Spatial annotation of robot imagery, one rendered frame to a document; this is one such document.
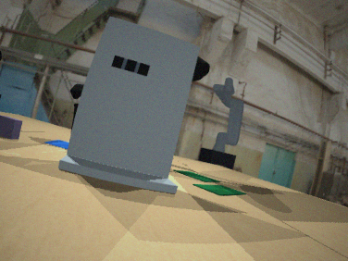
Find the blue square mat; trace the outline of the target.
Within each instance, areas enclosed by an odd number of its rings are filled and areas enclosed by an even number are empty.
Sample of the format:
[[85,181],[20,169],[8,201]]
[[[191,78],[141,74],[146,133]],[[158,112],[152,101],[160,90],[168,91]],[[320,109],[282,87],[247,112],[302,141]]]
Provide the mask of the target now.
[[68,149],[68,142],[63,142],[63,141],[59,141],[59,140],[53,140],[53,141],[45,142],[45,143]]

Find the purple cube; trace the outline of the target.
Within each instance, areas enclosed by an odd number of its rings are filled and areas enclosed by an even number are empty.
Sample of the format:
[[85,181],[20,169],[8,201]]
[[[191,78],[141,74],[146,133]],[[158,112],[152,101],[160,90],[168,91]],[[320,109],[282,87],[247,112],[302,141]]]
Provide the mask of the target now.
[[0,115],[0,136],[7,139],[19,139],[22,121]]

